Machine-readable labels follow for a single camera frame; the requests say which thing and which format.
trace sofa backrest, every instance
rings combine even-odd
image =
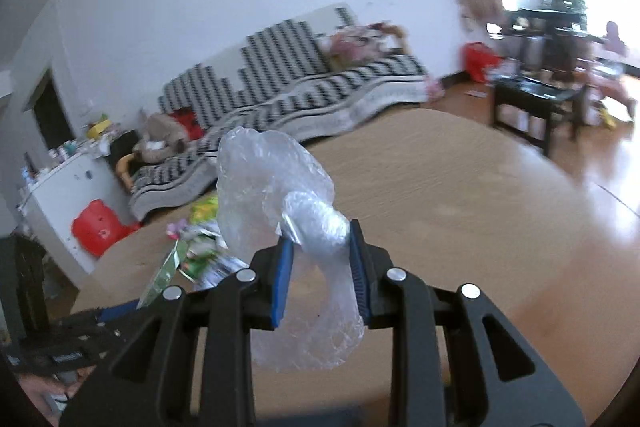
[[[334,4],[269,26],[165,84],[160,110],[190,107],[207,130],[233,110],[273,98],[294,79],[328,73],[316,38],[353,24],[350,8]]]

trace triangular cutout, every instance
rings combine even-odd
[[[526,355],[500,322],[492,315],[482,319],[489,344],[494,354],[498,376],[502,381],[532,375],[535,371],[533,361]]]
[[[114,377],[138,383],[145,381],[161,324],[161,319],[150,321],[129,341],[111,366]]]

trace round table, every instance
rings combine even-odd
[[[383,114],[309,147],[335,183],[335,207],[368,243],[427,284],[474,282],[520,328],[592,421],[640,353],[638,252],[535,149],[427,109]],[[75,311],[140,296],[167,251],[166,216],[103,256]],[[254,369],[256,409],[279,415],[388,394],[391,332],[367,331],[331,371]]]

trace sofa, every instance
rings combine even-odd
[[[137,172],[134,216],[142,220],[155,208],[202,194],[217,178],[220,139],[238,125],[279,130],[303,142],[350,131],[397,103],[425,102],[427,72],[412,55],[331,71],[317,40],[354,24],[346,4],[327,6],[250,35],[169,81],[158,109],[190,108],[206,134],[184,153]]]

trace crumpled plastic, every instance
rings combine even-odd
[[[250,263],[278,234],[296,243],[284,318],[251,331],[252,357],[275,371],[330,369],[364,334],[349,264],[349,221],[334,183],[291,137],[236,127],[218,148],[218,224],[229,252]]]

